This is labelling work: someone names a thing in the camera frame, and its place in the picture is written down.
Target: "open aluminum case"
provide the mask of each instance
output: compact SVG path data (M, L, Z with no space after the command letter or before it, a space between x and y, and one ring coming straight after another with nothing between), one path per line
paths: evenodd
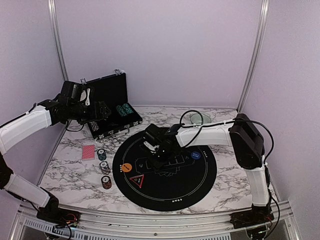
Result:
M107 119L88 123L94 139L114 136L118 132L142 123L141 116L128 102L125 72L116 69L115 74L88 81L86 85L94 88L93 100L104 101L111 110L111 115ZM121 115L117 108L123 110L123 105L129 106L131 113L125 112Z

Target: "marble tabletop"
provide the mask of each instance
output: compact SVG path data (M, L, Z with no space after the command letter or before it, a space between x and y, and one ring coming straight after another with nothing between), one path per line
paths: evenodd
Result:
M180 116L190 108L186 107L135 107L143 119L142 124L131 127L130 133L117 133L117 138L107 137L94 140L88 126L79 132L67 131L59 143L52 160L41 180L40 187L54 194L63 205L85 209L147 214L200 214L217 211L229 211L250 207L252 196L246 173L236 162L232 147L210 146L217 164L217 176L210 192L198 203L188 208L158 212L142 208L129 201L117 188L112 173L110 189L101 184L103 174L99 170L100 160L95 154L94 160L82 160L82 147L95 145L95 149L107 151L107 162L112 167L113 157L118 147L133 134L144 130L153 123L159 127L170 127L179 122ZM216 108L197 108L211 117L213 122L232 119L235 110ZM69 127L79 129L76 122Z

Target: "round black mat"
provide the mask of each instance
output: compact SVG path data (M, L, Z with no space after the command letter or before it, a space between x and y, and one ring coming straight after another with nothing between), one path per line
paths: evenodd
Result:
M112 165L120 191L133 203L155 211L176 211L203 199L217 176L217 164L208 146L191 146L154 170L142 149L143 131L129 137L117 150ZM122 171L130 164L132 170Z

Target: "orange circle marker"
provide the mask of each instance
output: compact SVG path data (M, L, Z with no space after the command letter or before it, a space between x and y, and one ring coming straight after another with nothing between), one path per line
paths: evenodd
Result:
M132 170L132 165L130 163L125 163L122 165L121 170L125 173L128 173Z

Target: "light purple backdrop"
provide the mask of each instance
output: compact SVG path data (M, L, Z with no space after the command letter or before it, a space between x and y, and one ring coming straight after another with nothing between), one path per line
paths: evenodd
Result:
M271 177L304 240L320 236L319 12L316 0L271 1L244 108L274 135Z
M61 90L47 2L0 2L0 125ZM4 156L9 167L36 183L61 130L61 125L43 129L20 142ZM0 190L0 239L8 239L18 206Z
M236 108L259 0L57 0L71 81L128 73L134 105Z

